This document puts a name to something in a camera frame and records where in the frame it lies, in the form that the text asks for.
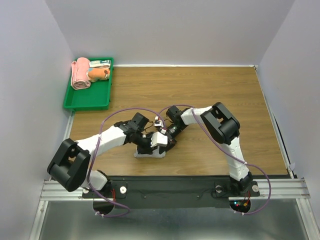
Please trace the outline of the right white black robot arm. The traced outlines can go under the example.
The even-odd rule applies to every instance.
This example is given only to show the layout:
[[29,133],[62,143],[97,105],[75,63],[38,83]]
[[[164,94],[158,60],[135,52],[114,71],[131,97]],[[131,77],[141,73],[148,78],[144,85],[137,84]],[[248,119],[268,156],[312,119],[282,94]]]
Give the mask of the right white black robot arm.
[[174,139],[187,126],[198,124],[225,155],[229,169],[230,191],[242,195],[253,181],[240,147],[240,123],[221,103],[203,108],[187,107],[180,110],[170,106],[165,115],[172,121],[167,133]]

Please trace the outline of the yellow green towel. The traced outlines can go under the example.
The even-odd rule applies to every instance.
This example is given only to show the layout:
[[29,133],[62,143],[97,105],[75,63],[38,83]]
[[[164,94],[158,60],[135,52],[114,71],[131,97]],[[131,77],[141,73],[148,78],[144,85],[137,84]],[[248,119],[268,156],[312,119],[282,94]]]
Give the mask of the yellow green towel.
[[166,152],[160,153],[160,148],[158,147],[157,149],[153,150],[151,154],[148,153],[138,153],[136,152],[133,155],[135,158],[155,158],[155,159],[162,159],[166,156]]

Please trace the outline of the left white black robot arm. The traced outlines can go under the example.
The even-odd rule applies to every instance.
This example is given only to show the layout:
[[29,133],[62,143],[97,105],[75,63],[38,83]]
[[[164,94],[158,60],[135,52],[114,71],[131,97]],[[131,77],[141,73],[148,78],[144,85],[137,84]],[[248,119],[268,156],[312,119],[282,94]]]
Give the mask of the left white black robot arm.
[[137,146],[136,157],[163,157],[160,148],[168,143],[166,132],[161,129],[143,134],[148,122],[148,118],[137,112],[131,120],[117,122],[99,134],[77,141],[65,139],[47,167],[48,174],[68,192],[81,187],[94,189],[100,197],[108,196],[111,184],[107,176],[93,171],[89,164],[106,151],[127,143]]

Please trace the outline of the orange polka dot towel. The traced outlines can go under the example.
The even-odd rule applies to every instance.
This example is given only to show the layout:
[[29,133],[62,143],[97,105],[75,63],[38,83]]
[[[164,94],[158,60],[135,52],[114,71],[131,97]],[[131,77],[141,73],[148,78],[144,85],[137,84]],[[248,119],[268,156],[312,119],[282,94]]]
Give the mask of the orange polka dot towel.
[[91,67],[87,70],[86,75],[88,80],[92,83],[97,81],[106,81],[110,77],[110,69],[107,67]]

